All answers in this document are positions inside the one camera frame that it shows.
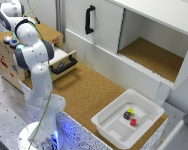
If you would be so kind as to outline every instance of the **black drawer handle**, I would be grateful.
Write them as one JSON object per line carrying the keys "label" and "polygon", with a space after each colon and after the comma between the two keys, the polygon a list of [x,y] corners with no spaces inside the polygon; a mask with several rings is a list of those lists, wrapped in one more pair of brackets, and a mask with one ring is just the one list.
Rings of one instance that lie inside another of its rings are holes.
{"label": "black drawer handle", "polygon": [[90,18],[91,18],[90,12],[93,10],[95,10],[95,7],[92,5],[90,5],[90,8],[88,8],[86,10],[86,25],[85,25],[86,34],[90,34],[90,33],[94,32],[94,30],[92,28],[90,28]]}
{"label": "black drawer handle", "polygon": [[73,58],[72,55],[69,55],[69,60],[71,61],[69,64],[67,64],[67,65],[65,65],[63,67],[57,68],[57,69],[54,69],[53,66],[50,66],[52,73],[58,75],[58,74],[60,74],[60,73],[62,73],[64,71],[66,71],[70,67],[76,65],[77,60],[75,58]]}

